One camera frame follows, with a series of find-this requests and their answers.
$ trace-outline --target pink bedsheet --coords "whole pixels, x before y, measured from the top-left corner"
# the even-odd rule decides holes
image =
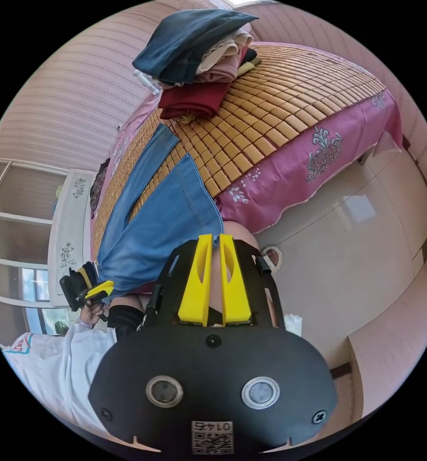
[[[344,61],[330,53],[324,54]],[[111,154],[102,197],[120,158],[157,103],[158,97],[148,98],[126,126],[121,128]],[[224,220],[239,222],[250,232],[257,233],[275,224],[287,208],[309,200],[323,184],[373,145],[377,145],[373,155],[381,155],[383,151],[399,148],[401,144],[399,108],[391,93],[385,90],[302,133],[236,180],[215,198],[215,202]]]

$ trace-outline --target stack of folded clothes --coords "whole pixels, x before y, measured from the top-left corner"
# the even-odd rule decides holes
[[[162,119],[213,117],[231,83],[260,62],[249,49],[250,14],[184,10],[164,18],[132,65],[163,89]]]

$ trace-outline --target white cabinet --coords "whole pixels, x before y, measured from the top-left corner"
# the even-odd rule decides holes
[[[70,170],[66,178],[50,231],[47,258],[50,303],[67,306],[60,279],[69,268],[77,270],[90,260],[90,188],[96,173]]]

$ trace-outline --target wristband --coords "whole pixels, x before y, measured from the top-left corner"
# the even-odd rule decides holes
[[[93,325],[83,322],[80,318],[78,318],[76,323],[78,325],[81,325],[81,327],[89,328],[89,330],[91,330],[94,327]]]

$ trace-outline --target hand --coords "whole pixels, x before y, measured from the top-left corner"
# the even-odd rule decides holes
[[[100,316],[105,313],[103,303],[91,304],[90,301],[86,302],[86,305],[81,308],[81,314],[79,318],[88,325],[95,326],[100,320]]]

